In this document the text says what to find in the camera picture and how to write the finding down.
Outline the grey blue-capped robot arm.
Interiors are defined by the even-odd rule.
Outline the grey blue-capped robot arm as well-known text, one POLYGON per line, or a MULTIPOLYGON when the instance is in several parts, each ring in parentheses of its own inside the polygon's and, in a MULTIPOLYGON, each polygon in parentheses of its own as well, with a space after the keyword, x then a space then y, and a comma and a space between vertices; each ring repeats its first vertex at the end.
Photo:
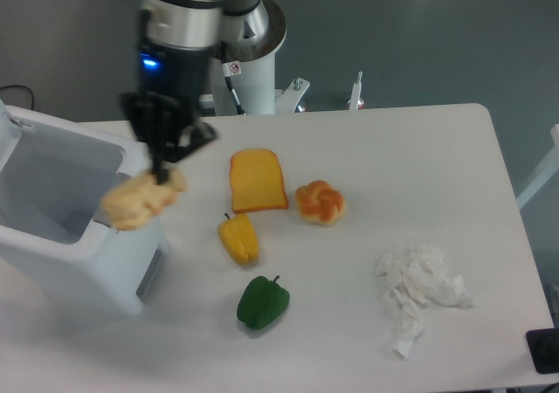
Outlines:
POLYGON ((120 104, 148 147, 156 183, 217 139, 201 119, 206 85, 218 115, 274 113, 275 56, 286 29, 273 0, 142 0, 137 88, 120 104))

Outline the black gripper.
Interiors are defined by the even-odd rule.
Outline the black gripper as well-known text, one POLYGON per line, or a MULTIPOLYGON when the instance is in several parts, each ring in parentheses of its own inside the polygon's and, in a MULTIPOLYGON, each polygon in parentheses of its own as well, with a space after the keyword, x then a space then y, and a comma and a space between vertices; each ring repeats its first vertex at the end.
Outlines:
POLYGON ((138 141, 148 146, 151 174, 158 185, 169 180, 169 162, 180 162, 218 138, 201 120, 200 96, 213 50, 138 44, 138 84, 119 97, 138 141))

